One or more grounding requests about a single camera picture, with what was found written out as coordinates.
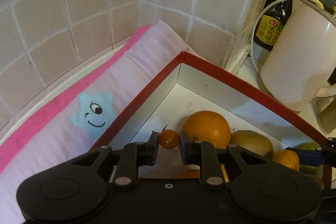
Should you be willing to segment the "green lime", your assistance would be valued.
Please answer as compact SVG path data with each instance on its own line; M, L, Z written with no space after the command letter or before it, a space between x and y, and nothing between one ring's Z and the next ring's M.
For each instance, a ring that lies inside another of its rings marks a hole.
M319 144L316 143L315 141L304 142L295 146L296 149L312 150L312 151L315 151L317 147L319 147Z

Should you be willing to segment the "dark sauce bottle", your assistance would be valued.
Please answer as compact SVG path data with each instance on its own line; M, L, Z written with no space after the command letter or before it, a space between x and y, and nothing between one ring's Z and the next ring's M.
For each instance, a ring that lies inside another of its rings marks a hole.
M260 18L254 41L271 51L292 11L292 1L282 1L268 9Z

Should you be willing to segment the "red white box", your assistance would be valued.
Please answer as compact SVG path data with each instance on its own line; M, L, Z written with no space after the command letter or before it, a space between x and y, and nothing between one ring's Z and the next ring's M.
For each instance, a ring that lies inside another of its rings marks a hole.
M278 149L327 141L311 124L254 86L182 52L137 94L95 145L121 149L165 126L179 129L199 110L221 114L233 129L257 131Z

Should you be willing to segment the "brown kiwi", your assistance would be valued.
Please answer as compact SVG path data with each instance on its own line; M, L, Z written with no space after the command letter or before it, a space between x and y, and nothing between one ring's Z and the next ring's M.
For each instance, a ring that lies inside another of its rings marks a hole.
M265 136L251 130L238 130L231 134L230 144L235 144L258 155L272 159L273 145Z

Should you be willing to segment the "pink quilted mat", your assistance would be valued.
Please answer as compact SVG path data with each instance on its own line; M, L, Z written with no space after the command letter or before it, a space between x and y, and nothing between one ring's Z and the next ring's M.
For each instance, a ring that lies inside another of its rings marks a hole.
M1 144L1 223L22 223L26 178L88 151L139 92L191 47L165 22L140 27L109 60L30 116Z

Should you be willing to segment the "white electric kettle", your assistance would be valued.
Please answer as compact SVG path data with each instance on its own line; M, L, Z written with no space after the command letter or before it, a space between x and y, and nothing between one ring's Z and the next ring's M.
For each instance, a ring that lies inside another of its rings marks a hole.
M262 91L293 112L316 97L335 96L335 17L318 0L291 0L293 11L260 69Z

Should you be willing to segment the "small orange tomato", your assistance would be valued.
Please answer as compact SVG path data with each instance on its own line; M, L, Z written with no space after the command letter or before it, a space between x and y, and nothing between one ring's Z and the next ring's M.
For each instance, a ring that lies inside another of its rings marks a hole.
M163 130L159 134L159 145L164 149L173 149L179 145L179 134L171 129Z

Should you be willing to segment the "large orange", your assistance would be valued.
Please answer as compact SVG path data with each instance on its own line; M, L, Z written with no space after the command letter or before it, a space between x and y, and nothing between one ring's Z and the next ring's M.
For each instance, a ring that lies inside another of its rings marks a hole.
M207 141L220 149L226 149L231 140L228 121L214 111L195 112L185 120L182 131L193 141Z

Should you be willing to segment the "small orange mandarin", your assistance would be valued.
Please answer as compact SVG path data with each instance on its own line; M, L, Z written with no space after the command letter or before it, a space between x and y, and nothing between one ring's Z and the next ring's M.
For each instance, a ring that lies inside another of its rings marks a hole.
M287 166L293 170L299 171L299 157L292 150L285 149L274 152L273 161Z

